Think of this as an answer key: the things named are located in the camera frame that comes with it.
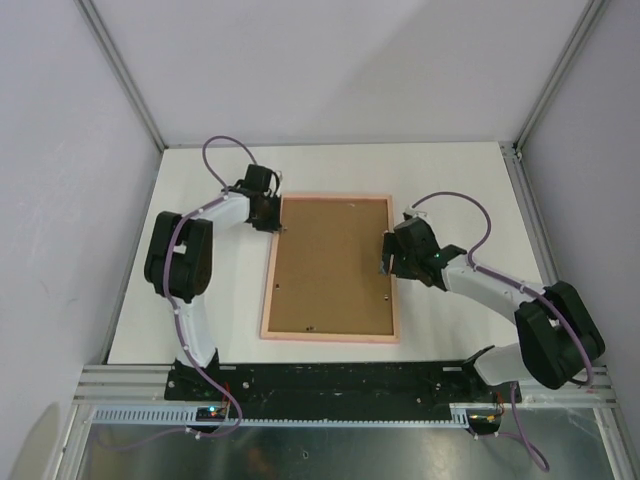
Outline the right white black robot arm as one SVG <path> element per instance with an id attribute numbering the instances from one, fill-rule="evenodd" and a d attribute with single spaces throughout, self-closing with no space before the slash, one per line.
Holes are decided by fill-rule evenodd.
<path id="1" fill-rule="evenodd" d="M 515 343 L 490 346 L 467 359 L 463 393 L 484 401 L 497 385 L 533 379 L 557 390 L 591 376 L 605 342 L 578 291 L 558 281 L 551 286 L 519 281 L 470 260 L 466 250 L 440 246 L 431 226 L 408 217 L 383 236 L 380 270 L 399 279 L 469 298 L 510 321 Z"/>

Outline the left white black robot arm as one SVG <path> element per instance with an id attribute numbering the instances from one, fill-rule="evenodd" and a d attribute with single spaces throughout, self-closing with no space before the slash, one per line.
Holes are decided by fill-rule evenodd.
<path id="1" fill-rule="evenodd" d="M 185 385 L 199 399 L 214 397 L 221 387 L 220 374 L 208 367 L 217 347 L 204 301 L 213 274 L 214 236 L 241 224 L 279 232 L 280 185 L 276 171 L 251 164 L 242 179 L 209 203 L 187 214 L 163 211 L 156 216 L 144 278 L 171 305 L 179 342 L 176 359 L 193 367 Z"/>

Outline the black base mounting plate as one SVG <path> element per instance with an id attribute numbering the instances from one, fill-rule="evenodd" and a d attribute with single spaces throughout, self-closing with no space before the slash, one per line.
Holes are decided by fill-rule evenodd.
<path id="1" fill-rule="evenodd" d="M 462 360 L 355 363 L 213 363 L 199 374 L 174 363 L 164 397 L 213 402 L 225 388 L 248 420 L 393 422 L 449 420 L 454 403 L 519 400 L 488 386 Z"/>

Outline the aluminium frame rail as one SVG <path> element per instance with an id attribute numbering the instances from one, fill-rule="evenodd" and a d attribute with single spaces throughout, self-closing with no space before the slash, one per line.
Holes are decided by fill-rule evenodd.
<path id="1" fill-rule="evenodd" d="M 95 3 L 91 0 L 74 0 L 73 3 L 103 54 L 134 114 L 141 122 L 145 133 L 155 149 L 163 153 L 167 144 Z"/>

